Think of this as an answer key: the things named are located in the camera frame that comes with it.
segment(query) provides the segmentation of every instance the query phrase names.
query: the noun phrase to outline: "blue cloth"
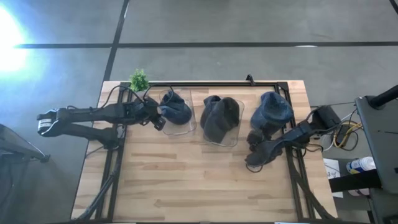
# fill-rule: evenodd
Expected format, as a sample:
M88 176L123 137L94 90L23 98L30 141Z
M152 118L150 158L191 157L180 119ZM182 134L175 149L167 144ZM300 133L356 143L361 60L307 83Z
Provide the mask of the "blue cloth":
M239 124L239 105L230 97L219 96L209 96L203 102L200 126L208 141L221 143L225 134Z
M261 105L251 117L250 124L269 138L292 118L293 109L289 102L276 92L267 92L261 96Z
M162 116L167 118L173 124L183 125L191 120L191 109L185 104L183 98L178 94L173 93L171 90L163 96L160 105L161 106L159 106L159 108L162 111Z

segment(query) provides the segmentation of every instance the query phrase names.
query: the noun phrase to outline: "concrete floor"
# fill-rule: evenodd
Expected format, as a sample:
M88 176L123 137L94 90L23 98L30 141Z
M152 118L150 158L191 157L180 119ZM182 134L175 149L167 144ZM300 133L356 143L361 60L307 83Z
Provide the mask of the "concrete floor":
M0 47L7 40L112 43L122 4L123 0L3 0L0 13L11 15L20 36L2 34ZM132 0L120 42L397 40L398 15L388 0ZM109 53L110 49L0 52L0 65L20 62L12 70L0 68L0 123L52 155L49 163L29 164L10 214L13 223L69 219L87 140L40 137L35 117L66 105L96 106ZM304 80L310 103L324 105L396 85L397 61L398 47L119 49L110 80L127 80L135 68L145 69L150 80L242 80L250 73L257 80ZM343 117L354 107L335 110ZM324 156L367 156L361 133L360 138L355 151L331 149Z

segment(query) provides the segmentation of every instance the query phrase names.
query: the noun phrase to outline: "white paper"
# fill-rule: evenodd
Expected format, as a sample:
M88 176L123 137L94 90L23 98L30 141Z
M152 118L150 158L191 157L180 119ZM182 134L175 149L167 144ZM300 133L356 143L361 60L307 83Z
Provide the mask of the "white paper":
M328 174L328 179L333 179L336 177L340 177L340 168L338 167L338 161L334 159L323 159L323 163L325 164L326 173ZM334 197L343 198L342 192L332 193Z

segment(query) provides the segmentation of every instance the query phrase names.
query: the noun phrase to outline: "wooden tabletop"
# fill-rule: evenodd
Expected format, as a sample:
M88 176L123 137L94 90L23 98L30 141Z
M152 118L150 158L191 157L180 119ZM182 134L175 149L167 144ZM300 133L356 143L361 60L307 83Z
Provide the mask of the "wooden tabletop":
M310 112L304 82L287 81L296 122ZM104 82L98 105L120 82ZM150 96L159 101L165 88L153 87ZM250 118L260 104L260 96L273 87L192 87L197 121L194 136L169 138L152 124L129 126L114 211L115 222L273 222L297 221L285 153L264 166L260 173L249 172L244 158L250 153L246 136ZM203 140L200 116L203 99L210 95L229 96L244 103L235 147L220 147ZM117 102L114 91L109 103ZM94 127L111 126L96 122ZM100 147L92 141L88 152ZM98 193L106 151L85 159L72 217L78 217ZM320 151L304 157L312 192L326 210L337 217ZM108 210L108 201L104 215Z

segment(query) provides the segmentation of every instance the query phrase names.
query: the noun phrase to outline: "green leaves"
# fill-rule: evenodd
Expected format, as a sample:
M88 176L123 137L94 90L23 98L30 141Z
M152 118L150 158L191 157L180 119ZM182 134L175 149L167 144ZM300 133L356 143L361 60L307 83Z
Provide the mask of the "green leaves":
M138 92L146 90L149 87L149 82L147 80L147 75L144 69L136 69L133 75L130 75L131 88L133 91Z

